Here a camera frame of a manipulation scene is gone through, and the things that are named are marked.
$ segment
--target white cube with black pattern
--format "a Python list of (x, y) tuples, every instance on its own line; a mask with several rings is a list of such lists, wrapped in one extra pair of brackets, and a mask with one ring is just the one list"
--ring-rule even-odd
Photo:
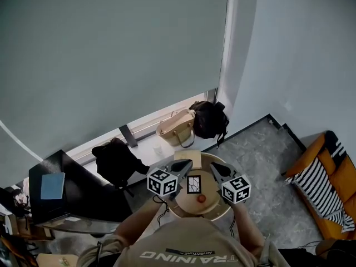
[(147, 189), (158, 196), (165, 196), (177, 190), (178, 177), (155, 168), (147, 176)]
[(221, 194), (234, 204), (244, 201), (251, 195), (251, 183), (246, 175), (221, 184)]

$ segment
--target roller blind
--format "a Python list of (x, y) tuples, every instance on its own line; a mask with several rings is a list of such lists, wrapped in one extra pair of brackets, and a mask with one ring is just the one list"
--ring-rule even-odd
[(12, 186), (28, 176), (39, 161), (28, 154), (0, 127), (0, 187)]
[(46, 157), (218, 86), (226, 0), (0, 0), (0, 120)]

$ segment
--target black backpack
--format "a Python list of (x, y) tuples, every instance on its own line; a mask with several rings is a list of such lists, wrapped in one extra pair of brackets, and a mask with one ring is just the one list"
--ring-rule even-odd
[(218, 102), (212, 104), (208, 101), (197, 101), (190, 106), (190, 110), (195, 111), (194, 132), (195, 135), (203, 139), (213, 139), (216, 135), (217, 146), (224, 141), (228, 133), (226, 127), (229, 124), (228, 117), (224, 114), (225, 106)]

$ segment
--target black cable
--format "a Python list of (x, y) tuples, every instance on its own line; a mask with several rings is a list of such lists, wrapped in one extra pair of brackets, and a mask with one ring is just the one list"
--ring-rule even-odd
[(98, 250), (96, 252), (96, 259), (95, 259), (95, 266), (98, 267), (99, 266), (99, 261), (100, 261), (100, 254), (101, 254), (101, 250), (102, 250), (102, 243), (100, 241), (98, 241)]
[(313, 246), (308, 246), (308, 245), (311, 244), (311, 243), (319, 243), (319, 242), (322, 242), (322, 240), (317, 240), (317, 241), (309, 242), (309, 243), (307, 243), (307, 244), (305, 244), (305, 245), (303, 245), (303, 246), (299, 246), (298, 249), (301, 249), (301, 248), (308, 248), (308, 247), (314, 247), (314, 246), (316, 246), (316, 245), (313, 245)]
[(235, 216), (234, 216), (233, 222), (230, 225), (230, 233), (231, 233), (231, 236), (233, 238), (235, 238), (235, 234), (234, 234), (234, 231), (233, 231), (233, 227), (234, 227), (235, 222), (236, 222), (236, 219), (235, 219)]
[(160, 197), (158, 197), (157, 195), (155, 195), (152, 199), (153, 199), (153, 201), (156, 202), (157, 204), (165, 204), (165, 205), (166, 205), (166, 209), (165, 209), (165, 211), (163, 212), (163, 214), (159, 215), (158, 218), (157, 218), (158, 225), (161, 227), (160, 220), (161, 220), (161, 218), (166, 214), (166, 212), (169, 212), (169, 207), (168, 207), (167, 202), (164, 201), (163, 199), (161, 199)]

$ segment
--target round wooden table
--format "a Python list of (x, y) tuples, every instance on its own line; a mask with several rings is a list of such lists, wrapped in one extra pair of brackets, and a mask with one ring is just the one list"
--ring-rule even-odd
[[(224, 161), (212, 154), (201, 153), (201, 170), (191, 170), (188, 175), (200, 175), (201, 194), (187, 194), (187, 178), (184, 178), (180, 185), (182, 189), (173, 201), (167, 201), (171, 212), (177, 217), (204, 217), (211, 221), (217, 220), (227, 213), (230, 206), (217, 193), (219, 186), (214, 180), (210, 164), (215, 161)], [(204, 202), (199, 202), (199, 195), (205, 196)]]

